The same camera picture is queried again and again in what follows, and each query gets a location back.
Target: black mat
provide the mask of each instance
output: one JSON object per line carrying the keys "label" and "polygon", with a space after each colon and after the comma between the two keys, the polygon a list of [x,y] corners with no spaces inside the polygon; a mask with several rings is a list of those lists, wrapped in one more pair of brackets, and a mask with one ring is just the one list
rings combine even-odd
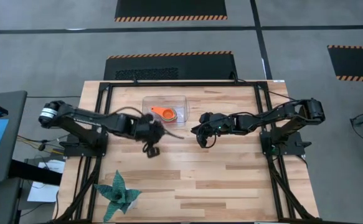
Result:
{"label": "black mat", "polygon": [[336,78],[363,82],[363,47],[328,45]]}
{"label": "black mat", "polygon": [[104,80],[225,80],[231,72],[230,51],[116,55],[106,60]]}
{"label": "black mat", "polygon": [[224,0],[118,0],[115,22],[225,20]]}

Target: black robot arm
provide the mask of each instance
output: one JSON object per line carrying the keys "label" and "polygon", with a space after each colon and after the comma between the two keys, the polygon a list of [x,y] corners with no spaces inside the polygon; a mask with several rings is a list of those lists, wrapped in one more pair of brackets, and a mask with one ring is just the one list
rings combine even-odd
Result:
{"label": "black robot arm", "polygon": [[325,116],[319,101],[314,99],[294,100],[256,115],[247,112],[230,115],[204,113],[200,117],[200,125],[193,127],[191,132],[196,134],[199,145],[205,148],[208,137],[220,137],[223,134],[246,135],[258,127],[284,119],[289,119],[289,121],[281,128],[276,128],[271,132],[274,144],[285,142],[289,136],[306,125],[322,123]]}
{"label": "black robot arm", "polygon": [[[141,117],[137,117],[130,114],[114,112],[105,115],[76,108],[63,101],[46,103],[39,116],[39,122],[43,128],[60,127],[68,131],[79,140],[79,144],[77,145],[79,148],[78,153],[81,153],[80,148],[86,146],[85,148],[92,149],[90,150],[92,151],[92,155],[90,156],[97,156],[94,155],[94,152],[105,155],[102,149],[106,148],[107,145],[106,132],[123,138],[145,142],[146,145],[143,148],[143,152],[146,152],[148,157],[159,155],[159,149],[153,147],[153,145],[158,143],[162,136],[169,134],[161,122],[154,120],[151,114],[141,114]],[[92,126],[102,128],[104,131],[98,132],[85,129],[77,122],[91,124]],[[65,142],[61,145],[65,146],[65,151],[66,147],[69,148],[68,153],[70,154],[66,155],[65,152],[66,156],[73,155],[74,151],[72,149],[74,147],[72,146],[75,145],[74,142]]]}

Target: orange measuring cup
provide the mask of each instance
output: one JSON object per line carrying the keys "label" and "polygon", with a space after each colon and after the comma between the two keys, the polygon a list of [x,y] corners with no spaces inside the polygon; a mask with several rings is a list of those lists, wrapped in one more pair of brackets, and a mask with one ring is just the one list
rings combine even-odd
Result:
{"label": "orange measuring cup", "polygon": [[151,107],[151,111],[158,114],[165,121],[173,121],[177,119],[176,112],[172,108],[153,106]]}

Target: wooden table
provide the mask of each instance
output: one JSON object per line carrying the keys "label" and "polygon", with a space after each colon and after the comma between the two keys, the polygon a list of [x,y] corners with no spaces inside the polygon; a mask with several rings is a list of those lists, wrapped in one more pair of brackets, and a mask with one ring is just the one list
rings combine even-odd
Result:
{"label": "wooden table", "polygon": [[[94,111],[99,84],[96,81],[85,82],[80,108]],[[283,82],[268,81],[268,86],[271,91],[288,94]],[[260,128],[246,136],[221,136],[210,149],[200,148],[195,135],[190,133],[191,128],[199,124],[200,115],[206,111],[257,113],[253,88],[116,87],[113,89],[110,112],[124,106],[141,109],[145,96],[160,95],[185,95],[189,100],[191,112],[186,125],[170,130],[184,136],[185,140],[163,137],[158,144],[161,155],[148,159],[141,152],[142,143],[110,135],[107,154],[102,159],[99,184],[111,185],[116,170],[119,170],[128,188],[143,192],[134,209],[126,215],[117,211],[111,222],[276,221],[270,175],[258,137]],[[286,101],[286,98],[271,95],[273,106]],[[305,164],[296,156],[284,158],[292,192],[308,212],[318,216]],[[72,202],[78,163],[79,157],[66,161],[59,191],[59,215]],[[282,190],[280,197],[284,216],[287,217]],[[90,193],[87,192],[82,217],[87,215],[89,198]],[[102,222],[108,203],[106,198],[97,194],[93,222]]]}

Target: black metal frame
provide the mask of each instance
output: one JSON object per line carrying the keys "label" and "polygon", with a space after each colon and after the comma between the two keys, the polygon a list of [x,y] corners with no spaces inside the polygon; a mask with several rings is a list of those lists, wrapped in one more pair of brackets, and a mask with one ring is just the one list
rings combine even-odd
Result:
{"label": "black metal frame", "polygon": [[[108,82],[108,83],[100,83],[98,96],[97,96],[97,103],[95,106],[95,112],[97,112],[97,113],[100,112],[103,93],[105,90],[108,92],[108,94],[106,96],[104,114],[108,114],[110,111],[110,106],[111,106],[113,88],[114,87],[127,87],[127,86],[151,86],[151,87],[155,87],[155,86],[252,86],[255,91],[255,98],[256,98],[256,102],[257,102],[258,112],[259,113],[263,112],[263,105],[262,105],[262,99],[260,96],[260,90],[264,91],[267,110],[272,109],[270,94],[268,91],[266,91],[266,90],[268,90],[268,83],[266,81],[235,82],[235,81],[230,80],[230,81],[224,81],[224,82],[128,82],[128,83],[109,83]],[[275,127],[275,124],[274,123],[271,124],[271,128],[274,128],[274,127]],[[277,171],[275,169],[275,165],[274,165],[272,159],[268,159],[268,158],[269,158],[269,156],[267,156],[267,161],[268,161],[268,167],[269,167],[269,171],[270,171],[271,187],[273,190],[273,196],[274,196],[274,202],[275,202],[275,208],[276,208],[278,221],[280,222],[280,221],[284,220],[284,221],[288,221],[291,223],[309,221],[309,220],[296,219],[293,204],[296,204],[296,202],[298,203],[298,201],[293,196],[293,193],[289,190],[288,177],[286,174],[285,162],[283,160],[283,156],[280,155],[278,158],[278,165],[280,168],[281,175],[272,175],[271,174],[271,173],[274,173],[274,170],[275,170],[275,172],[277,172]],[[82,181],[81,181],[81,186],[83,186],[83,187],[81,187],[80,189],[85,188],[85,187],[87,187],[87,188],[91,187],[91,186],[85,185],[85,183],[87,182],[87,179],[88,179],[88,171],[90,170],[91,159],[92,159],[91,157],[87,157],[87,159],[86,159],[85,166],[83,169]],[[102,160],[102,157],[97,157],[96,163],[98,163],[98,166],[95,166],[95,167],[97,167],[98,170],[94,170],[93,172],[99,173],[100,166],[101,166],[101,160]],[[93,182],[94,184],[98,183],[98,178],[99,178],[99,176],[96,176],[96,178]],[[281,188],[284,191],[287,191],[287,195],[292,195],[291,199],[287,198],[287,205],[288,205],[288,211],[290,214],[289,215],[290,218],[284,218],[284,216],[283,216],[281,198],[280,198],[280,194],[278,191],[279,183],[281,183],[280,184]],[[83,207],[83,201],[81,201],[80,204],[78,205],[78,208],[76,211],[75,220],[69,221],[68,223],[70,223],[70,222],[75,223],[77,221],[80,221],[80,223],[91,222],[92,217],[93,217],[93,210],[94,210],[94,206],[95,206],[96,195],[97,195],[97,191],[94,188],[92,188],[92,191],[90,194],[90,203],[88,205],[87,218],[81,219],[81,212],[82,212],[82,207]],[[310,220],[310,221],[315,222],[315,223],[322,222],[320,219],[314,219],[314,220]]]}

